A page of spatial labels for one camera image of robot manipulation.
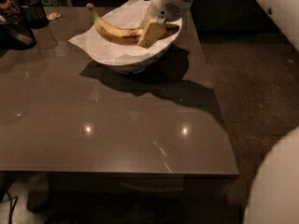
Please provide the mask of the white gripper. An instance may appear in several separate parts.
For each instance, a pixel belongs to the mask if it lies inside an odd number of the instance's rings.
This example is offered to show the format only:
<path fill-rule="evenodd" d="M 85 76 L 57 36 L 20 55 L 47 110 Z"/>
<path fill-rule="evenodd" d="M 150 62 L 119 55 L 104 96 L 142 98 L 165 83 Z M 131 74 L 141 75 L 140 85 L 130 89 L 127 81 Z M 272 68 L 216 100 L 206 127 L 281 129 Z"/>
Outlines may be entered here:
<path fill-rule="evenodd" d="M 191 5 L 192 0 L 150 0 L 150 7 L 139 25 L 143 32 L 137 45 L 150 48 L 165 34 L 165 21 L 180 19 Z"/>

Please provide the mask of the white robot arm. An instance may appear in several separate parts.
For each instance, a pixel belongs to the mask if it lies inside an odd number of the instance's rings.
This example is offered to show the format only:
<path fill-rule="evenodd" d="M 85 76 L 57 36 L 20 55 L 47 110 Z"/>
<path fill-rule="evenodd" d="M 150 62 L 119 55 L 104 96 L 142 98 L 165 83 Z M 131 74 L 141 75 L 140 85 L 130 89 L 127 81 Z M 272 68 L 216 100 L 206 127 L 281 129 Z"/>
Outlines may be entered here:
<path fill-rule="evenodd" d="M 172 47 L 149 70 L 153 93 L 219 119 L 239 176 L 220 201 L 163 202 L 157 211 L 164 224 L 243 224 L 261 169 L 276 165 L 277 147 L 299 127 L 298 53 L 254 0 L 195 0 L 192 15 L 214 87 L 180 80 L 188 53 Z"/>

